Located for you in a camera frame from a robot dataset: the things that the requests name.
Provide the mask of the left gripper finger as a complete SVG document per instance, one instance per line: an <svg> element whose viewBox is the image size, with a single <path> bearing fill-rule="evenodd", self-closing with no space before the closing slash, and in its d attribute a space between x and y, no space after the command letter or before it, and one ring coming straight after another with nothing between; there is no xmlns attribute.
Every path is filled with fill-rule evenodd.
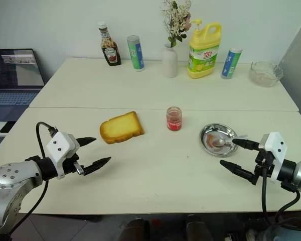
<svg viewBox="0 0 301 241"><path fill-rule="evenodd" d="M88 144L90 144L91 142L94 142L96 140L96 138L94 137L84 137L84 138L77 138L76 139L76 146L79 147L83 147L86 146Z"/></svg>
<svg viewBox="0 0 301 241"><path fill-rule="evenodd" d="M106 163L108 163L110 159L111 159L111 157L102 158L100 160L93 162L90 166L83 167L83 170L84 170L83 175L88 175L88 174L91 174L91 173L99 170Z"/></svg>

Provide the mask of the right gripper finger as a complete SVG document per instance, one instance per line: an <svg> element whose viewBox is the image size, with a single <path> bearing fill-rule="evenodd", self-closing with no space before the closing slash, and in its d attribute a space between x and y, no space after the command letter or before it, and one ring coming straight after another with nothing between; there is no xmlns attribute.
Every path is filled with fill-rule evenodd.
<svg viewBox="0 0 301 241"><path fill-rule="evenodd" d="M232 143L248 150L259 150L259 143L251 140L246 140L246 139L239 139L239 138L234 138L232 140Z"/></svg>
<svg viewBox="0 0 301 241"><path fill-rule="evenodd" d="M249 182L252 181L252 178L253 178L253 173L247 171L247 170L244 170L242 169L241 166L235 164L235 163L232 163L232 162L228 162L228 161L225 161L225 160L220 160L219 162L224 168L226 168L227 170L229 170L231 173L245 179L245 180L248 180Z"/></svg>

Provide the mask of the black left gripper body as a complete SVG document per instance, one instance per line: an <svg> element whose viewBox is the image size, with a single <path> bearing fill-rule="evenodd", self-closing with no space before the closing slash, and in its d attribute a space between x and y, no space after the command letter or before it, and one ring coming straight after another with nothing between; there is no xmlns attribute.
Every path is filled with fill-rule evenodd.
<svg viewBox="0 0 301 241"><path fill-rule="evenodd" d="M62 163L62 168L65 175L74 172L77 172L79 175L84 174L83 166L78 164L79 156L76 154L76 151L79 149L79 147L85 145L85 138L77 138L76 141L78 142L78 145L75 144L73 147L71 147L65 156L66 159Z"/></svg>

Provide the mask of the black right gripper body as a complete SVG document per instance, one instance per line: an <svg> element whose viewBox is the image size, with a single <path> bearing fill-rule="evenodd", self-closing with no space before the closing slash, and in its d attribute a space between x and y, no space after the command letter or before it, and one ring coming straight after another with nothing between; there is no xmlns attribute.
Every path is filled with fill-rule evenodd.
<svg viewBox="0 0 301 241"><path fill-rule="evenodd" d="M252 184L256 185L258 178L263 176L263 170L266 170L266 176L271 177L274 170L274 155L272 152L259 151L255 158L256 166L253 172Z"/></svg>

